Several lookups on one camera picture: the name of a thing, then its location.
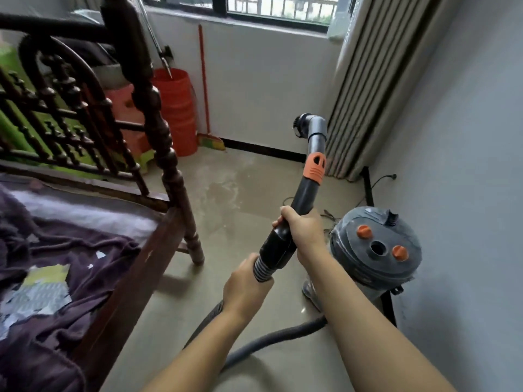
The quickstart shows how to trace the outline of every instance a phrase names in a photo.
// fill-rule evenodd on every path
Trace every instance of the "power cord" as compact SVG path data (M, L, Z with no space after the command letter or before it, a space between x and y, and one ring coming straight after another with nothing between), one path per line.
M394 173L394 174L386 174L386 175L380 177L380 178L377 179L377 180L374 182L374 184L370 187L370 190L372 190L372 189L376 186L376 184L378 184L378 183L380 182L380 180L384 179L385 177L390 177L392 180L396 180L396 179L397 179L397 174L395 174L395 173ZM282 205L282 206L286 206L286 202L287 202L288 200L291 200L291 199L294 199L294 197L287 197L287 198L285 198L281 205ZM363 198L362 198L362 199L361 199L361 200L356 204L356 206L354 206L354 207L358 207L358 206L359 206L359 205L364 201L364 199L365 199L365 197L363 197ZM320 214L320 217L327 218L327 219L329 219L330 221L333 222L331 228L325 228L325 229L323 230L323 232L324 232L324 233L327 233L327 234L330 233L330 232L333 230L333 228L334 228L334 226L336 225L336 223L339 222L339 221L342 219L341 217L335 217L335 216L332 215L332 213L331 213L330 211L328 211L327 209L324 209L324 210L323 210L323 213Z

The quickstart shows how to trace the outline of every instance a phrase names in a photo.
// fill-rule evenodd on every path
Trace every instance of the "window frame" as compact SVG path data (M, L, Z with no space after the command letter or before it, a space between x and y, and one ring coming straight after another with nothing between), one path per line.
M305 22L300 20L281 19L277 17L266 17L251 13L229 12L227 11L227 0L212 0L212 8L198 7L187 4L169 4L165 0L153 1L143 0L144 4L151 7L174 9L189 13L196 13L218 18L231 18L243 22L261 23L270 26L287 27L289 29L308 30L317 33L327 33L329 26L326 24Z

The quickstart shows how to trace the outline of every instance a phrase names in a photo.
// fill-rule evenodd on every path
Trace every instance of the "person's left arm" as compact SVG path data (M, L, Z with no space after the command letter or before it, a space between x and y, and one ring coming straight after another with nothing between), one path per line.
M223 311L142 392L205 392L225 364L232 345L261 308L274 280L259 283L252 253L223 288Z

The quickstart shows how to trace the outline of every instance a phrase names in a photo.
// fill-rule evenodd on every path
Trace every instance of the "person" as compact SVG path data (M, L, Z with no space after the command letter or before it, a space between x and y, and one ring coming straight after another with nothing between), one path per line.
M281 209L334 334L356 392L455 392L416 347L363 295L329 254L316 210L299 216ZM253 274L257 254L234 271L223 288L223 312L202 330L143 392L210 390L234 341L261 308L274 280L259 283Z

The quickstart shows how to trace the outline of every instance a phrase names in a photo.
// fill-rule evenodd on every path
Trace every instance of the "orange button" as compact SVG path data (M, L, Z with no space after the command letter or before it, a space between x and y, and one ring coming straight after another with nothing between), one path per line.
M362 224L356 230L356 235L361 239L369 239L372 238L372 230L369 226Z
M392 255L397 261L405 261L409 259L409 252L404 246L397 244L392 248Z

